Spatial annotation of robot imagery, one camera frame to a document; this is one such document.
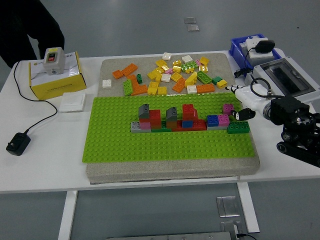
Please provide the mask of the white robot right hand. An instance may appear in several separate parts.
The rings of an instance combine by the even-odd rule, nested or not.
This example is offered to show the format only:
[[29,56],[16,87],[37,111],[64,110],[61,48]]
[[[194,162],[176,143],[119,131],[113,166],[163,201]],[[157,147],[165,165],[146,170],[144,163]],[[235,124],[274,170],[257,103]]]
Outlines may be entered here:
[[270,100],[257,95],[267,95],[267,89],[259,83],[253,85],[253,90],[256,94],[251,90],[250,86],[232,85],[225,87],[225,89],[234,93],[235,97],[246,107],[240,111],[231,111],[233,117],[238,121],[252,119],[256,113],[260,113],[263,116],[265,106],[270,103]]

